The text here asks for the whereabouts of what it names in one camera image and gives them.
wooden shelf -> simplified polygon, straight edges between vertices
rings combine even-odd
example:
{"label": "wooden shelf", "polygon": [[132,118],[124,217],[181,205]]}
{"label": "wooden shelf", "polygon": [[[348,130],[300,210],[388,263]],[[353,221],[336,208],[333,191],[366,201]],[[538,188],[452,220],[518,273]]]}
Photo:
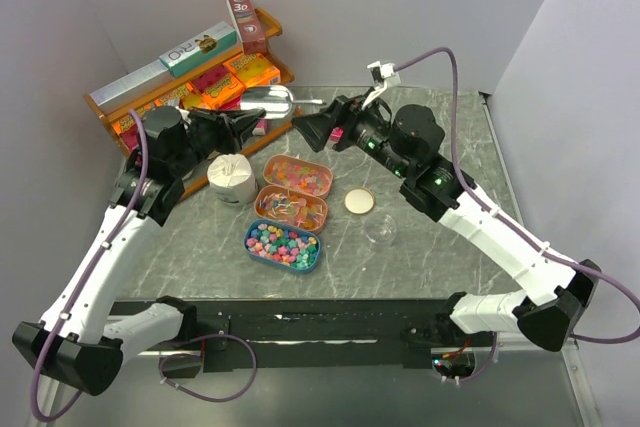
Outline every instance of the wooden shelf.
{"label": "wooden shelf", "polygon": [[[282,25],[280,25],[280,22],[278,22],[278,20],[275,17],[273,17],[271,14],[269,14],[266,10],[256,9],[256,14],[258,15],[258,19],[262,24],[262,28],[263,28],[265,37],[267,39],[270,39],[272,37],[276,37],[282,34]],[[282,84],[288,84],[289,82],[292,82],[293,79],[295,78],[293,72],[289,67],[287,67],[284,63],[282,63],[282,61],[280,61],[280,59],[278,59],[273,54],[273,52],[271,52],[271,49],[269,48],[268,40],[267,40],[267,49],[268,49],[268,52],[264,55],[267,59],[269,59],[269,61],[272,64],[274,64],[280,70],[280,79],[281,79],[280,82]],[[196,67],[195,69],[190,70],[186,74],[176,79],[173,79],[171,82],[166,83],[162,87],[159,87],[149,92],[148,94],[143,95],[142,97],[136,99],[135,101],[130,102],[127,105],[124,105],[109,114],[105,114],[104,112],[102,112],[100,110],[100,107],[98,107],[98,105],[94,102],[94,100],[91,98],[89,94],[85,94],[84,99],[89,105],[89,108],[93,111],[94,114],[96,114],[96,116],[98,117],[98,119],[100,120],[104,128],[107,130],[111,138],[114,140],[114,142],[118,144],[118,147],[120,147],[120,150],[122,150],[122,153],[125,156],[128,156],[129,149],[127,148],[125,143],[122,141],[120,136],[118,136],[116,131],[113,129],[111,125],[113,122],[119,120],[125,115],[128,115],[129,109],[138,109],[149,103],[152,103],[157,98],[162,97],[163,95],[171,92],[177,87],[197,77],[200,77],[206,71],[216,67],[217,65],[223,62],[226,62],[227,60],[241,53],[242,53],[242,46],[239,44],[233,49],[227,50],[226,52],[209,60],[208,62],[205,62],[199,67]]]}

table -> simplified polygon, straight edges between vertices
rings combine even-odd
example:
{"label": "table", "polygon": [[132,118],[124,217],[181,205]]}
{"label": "table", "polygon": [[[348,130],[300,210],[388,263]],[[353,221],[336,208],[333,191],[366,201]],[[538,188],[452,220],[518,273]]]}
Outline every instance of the table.
{"label": "table", "polygon": [[[293,90],[296,98],[330,102],[365,88]],[[394,111],[411,103],[430,107],[447,132],[442,153],[450,158],[450,93],[396,88],[384,98]],[[477,92],[461,93],[459,109],[463,169],[514,216],[515,204],[482,97]],[[327,198],[329,218],[320,234],[325,252],[314,272],[296,275],[250,260],[242,241],[257,218],[253,205],[227,205],[205,188],[174,209],[134,268],[122,297],[446,298],[458,291],[488,294],[517,288],[476,247],[414,210],[399,193],[401,181],[359,149],[341,153],[325,149],[316,154],[292,130],[250,158],[262,186],[262,169],[275,154],[324,164],[334,173]],[[398,225],[390,247],[374,247],[364,236],[365,216],[350,214],[344,207],[346,192],[361,186],[374,193],[374,212],[389,213]]]}

